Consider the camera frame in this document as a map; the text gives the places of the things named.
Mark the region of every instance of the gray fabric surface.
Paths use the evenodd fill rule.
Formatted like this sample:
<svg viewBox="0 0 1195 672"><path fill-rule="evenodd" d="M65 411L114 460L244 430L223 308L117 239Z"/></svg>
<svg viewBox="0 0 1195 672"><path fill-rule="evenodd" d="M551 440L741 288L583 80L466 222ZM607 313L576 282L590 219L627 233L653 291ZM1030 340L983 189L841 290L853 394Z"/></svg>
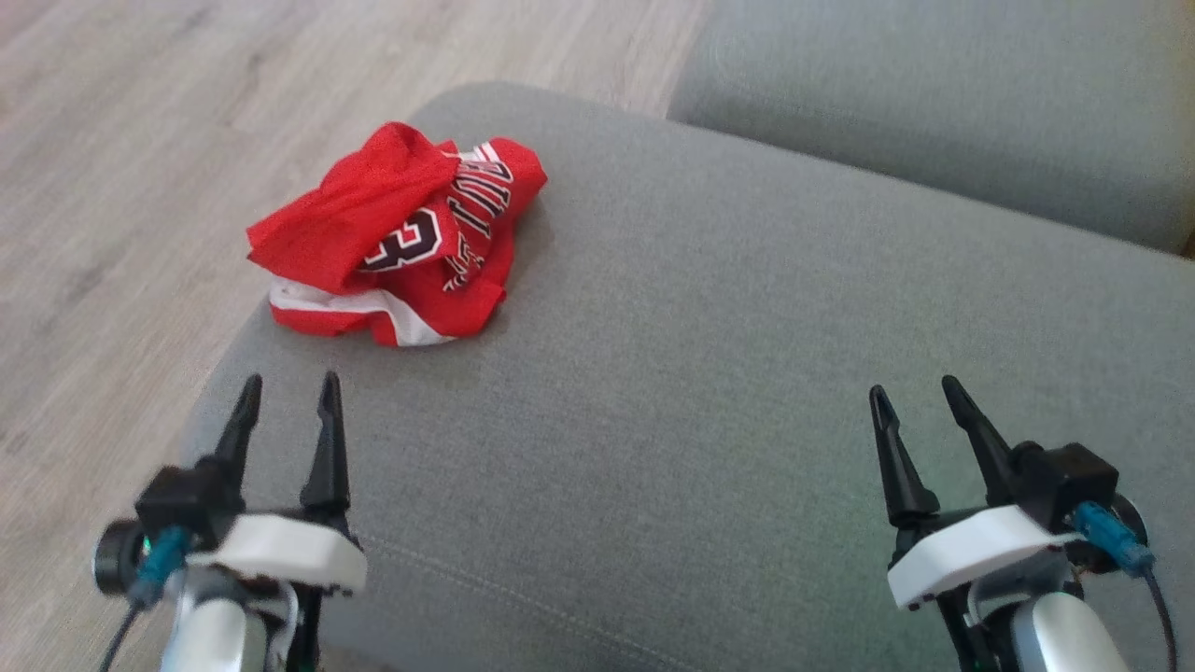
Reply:
<svg viewBox="0 0 1195 672"><path fill-rule="evenodd" d="M263 307L184 446L208 451L261 372L246 488L293 503L341 373L370 574L329 641L405 672L951 670L937 615L888 593L868 411L885 384L925 481L980 503L950 372L1010 441L1081 440L1121 469L1195 646L1195 264L514 86L415 123L540 153L495 322L396 352ZM1160 670L1145 588L1090 591L1134 670Z"/></svg>
<svg viewBox="0 0 1195 672"><path fill-rule="evenodd" d="M669 118L1178 251L1187 0L721 0Z"/></svg>

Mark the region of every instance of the crumpled red clothing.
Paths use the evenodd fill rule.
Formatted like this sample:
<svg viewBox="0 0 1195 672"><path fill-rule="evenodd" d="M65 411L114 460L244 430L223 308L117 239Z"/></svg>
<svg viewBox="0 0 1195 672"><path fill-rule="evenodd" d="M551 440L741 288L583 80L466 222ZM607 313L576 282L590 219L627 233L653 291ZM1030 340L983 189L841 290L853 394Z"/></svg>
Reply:
<svg viewBox="0 0 1195 672"><path fill-rule="evenodd" d="M547 182L534 152L467 152L388 123L247 231L274 274L274 318L305 334L369 329L386 346L473 336L505 298L515 221Z"/></svg>

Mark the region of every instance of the gray seat cushion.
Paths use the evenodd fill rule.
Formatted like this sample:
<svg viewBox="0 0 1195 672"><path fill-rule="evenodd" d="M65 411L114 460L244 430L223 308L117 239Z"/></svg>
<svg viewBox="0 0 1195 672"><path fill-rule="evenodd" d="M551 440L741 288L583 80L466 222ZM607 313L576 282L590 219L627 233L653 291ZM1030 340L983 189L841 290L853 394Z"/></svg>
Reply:
<svg viewBox="0 0 1195 672"><path fill-rule="evenodd" d="M1166 251L1195 227L1185 0L721 0L673 120Z"/></svg>
<svg viewBox="0 0 1195 672"><path fill-rule="evenodd" d="M950 372L1010 441L1081 440L1121 469L1195 644L1195 265L534 90L466 87L415 123L540 153L496 320L390 350L263 307L185 441L210 450L261 372L246 488L292 505L341 373L370 574L329 607L330 641L404 672L950 670L938 617L888 593L868 410L884 383L926 482L980 503ZM1158 668L1145 588L1091 592Z"/></svg>

